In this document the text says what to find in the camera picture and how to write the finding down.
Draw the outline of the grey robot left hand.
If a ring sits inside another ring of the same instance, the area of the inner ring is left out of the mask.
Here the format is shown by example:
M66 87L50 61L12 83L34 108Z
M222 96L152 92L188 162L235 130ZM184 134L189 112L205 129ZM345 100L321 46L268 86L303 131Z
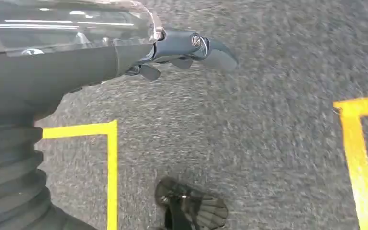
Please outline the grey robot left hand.
M152 63L233 70L222 42L164 27L135 0L0 0L0 125L52 114L62 97L121 75L155 80Z

